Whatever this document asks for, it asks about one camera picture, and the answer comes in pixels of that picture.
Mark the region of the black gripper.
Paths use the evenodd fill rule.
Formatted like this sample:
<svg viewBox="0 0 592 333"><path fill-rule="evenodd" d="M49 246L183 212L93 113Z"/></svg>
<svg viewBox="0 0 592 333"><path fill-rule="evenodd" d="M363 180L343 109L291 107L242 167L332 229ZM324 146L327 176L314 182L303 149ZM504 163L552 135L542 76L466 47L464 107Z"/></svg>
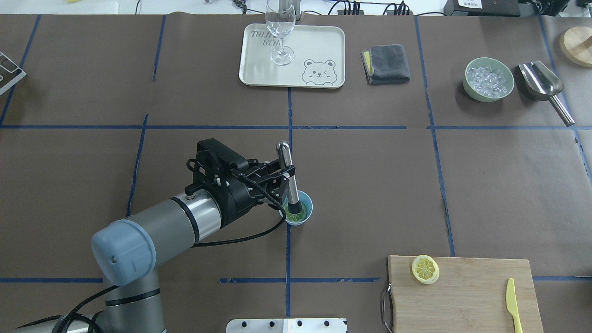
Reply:
<svg viewBox="0 0 592 333"><path fill-rule="evenodd" d="M226 227L256 206L257 199L241 182L241 173L251 168L247 160L228 146L211 138L197 143L194 159L187 161L193 182L185 188L187 196L205 190L215 200L221 215L221 228ZM264 182L264 203L278 210L289 192L295 165L282 166L280 160L259 163L259 181Z"/></svg>

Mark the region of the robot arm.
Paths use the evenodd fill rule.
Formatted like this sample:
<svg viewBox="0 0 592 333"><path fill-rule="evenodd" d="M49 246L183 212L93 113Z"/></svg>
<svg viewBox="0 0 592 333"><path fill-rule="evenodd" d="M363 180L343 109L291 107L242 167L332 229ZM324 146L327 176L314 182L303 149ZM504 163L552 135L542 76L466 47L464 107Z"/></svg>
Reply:
<svg viewBox="0 0 592 333"><path fill-rule="evenodd" d="M295 166L286 141L278 158L248 160L216 139L197 143L186 166L184 191L112 222L91 239L106 288L67 314L15 328L15 333L165 333L157 268L191 248L237 244L270 234L300 209ZM218 230L266 203L280 214L271 229L235 240L205 242Z"/></svg>

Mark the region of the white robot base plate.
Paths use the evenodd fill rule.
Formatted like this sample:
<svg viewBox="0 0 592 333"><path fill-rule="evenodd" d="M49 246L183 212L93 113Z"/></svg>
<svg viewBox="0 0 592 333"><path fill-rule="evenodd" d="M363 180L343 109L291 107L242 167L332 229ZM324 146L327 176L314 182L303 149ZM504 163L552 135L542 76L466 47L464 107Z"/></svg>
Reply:
<svg viewBox="0 0 592 333"><path fill-rule="evenodd" d="M227 333L347 333L342 318L264 318L235 319L226 326Z"/></svg>

